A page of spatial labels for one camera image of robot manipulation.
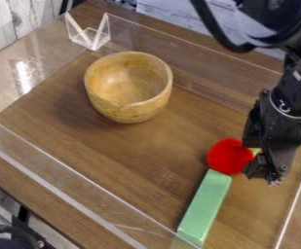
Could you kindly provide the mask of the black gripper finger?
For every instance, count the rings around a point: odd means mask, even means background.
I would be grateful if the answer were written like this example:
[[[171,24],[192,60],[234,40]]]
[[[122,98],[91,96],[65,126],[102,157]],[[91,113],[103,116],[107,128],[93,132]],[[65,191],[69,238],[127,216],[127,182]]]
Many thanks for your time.
[[[253,159],[244,166],[242,173],[249,179],[264,178],[269,185],[280,185],[290,171],[294,151],[277,150],[273,159],[261,149],[252,149],[250,152]]]
[[[242,133],[242,145],[246,148],[261,148],[262,147],[262,123],[260,116],[256,113],[250,113],[244,133]]]

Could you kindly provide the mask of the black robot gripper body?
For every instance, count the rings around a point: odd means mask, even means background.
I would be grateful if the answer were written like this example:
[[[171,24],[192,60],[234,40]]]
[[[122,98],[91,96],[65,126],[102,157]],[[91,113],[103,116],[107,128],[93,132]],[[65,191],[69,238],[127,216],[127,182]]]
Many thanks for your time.
[[[274,101],[273,93],[264,91],[250,113],[256,113],[261,119],[264,153],[272,159],[277,150],[293,150],[296,154],[301,146],[301,116],[292,114],[284,99]]]

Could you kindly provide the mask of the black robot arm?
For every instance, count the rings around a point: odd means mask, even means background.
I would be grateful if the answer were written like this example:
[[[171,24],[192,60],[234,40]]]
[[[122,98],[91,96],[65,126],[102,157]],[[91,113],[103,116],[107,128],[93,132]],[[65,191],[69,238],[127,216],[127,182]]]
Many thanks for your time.
[[[242,145],[262,152],[246,163],[249,178],[281,183],[301,146],[301,0],[232,0],[234,20],[245,42],[228,38],[206,0],[189,0],[218,43],[234,53],[258,48],[285,52],[277,85],[264,89],[249,112]]]

